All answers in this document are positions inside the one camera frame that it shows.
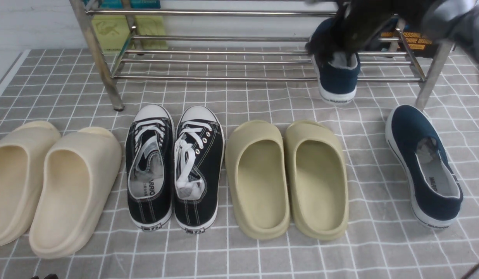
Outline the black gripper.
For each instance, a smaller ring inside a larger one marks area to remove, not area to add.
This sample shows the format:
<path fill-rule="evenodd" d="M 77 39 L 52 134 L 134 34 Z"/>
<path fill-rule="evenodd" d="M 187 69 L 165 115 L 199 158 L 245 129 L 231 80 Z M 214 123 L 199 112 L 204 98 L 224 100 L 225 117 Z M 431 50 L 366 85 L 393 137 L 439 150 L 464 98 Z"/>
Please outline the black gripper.
<path fill-rule="evenodd" d="M 329 25 L 317 29 L 305 44 L 309 55 L 331 57 L 335 52 L 361 50 L 395 14 L 391 0 L 339 0 Z"/>

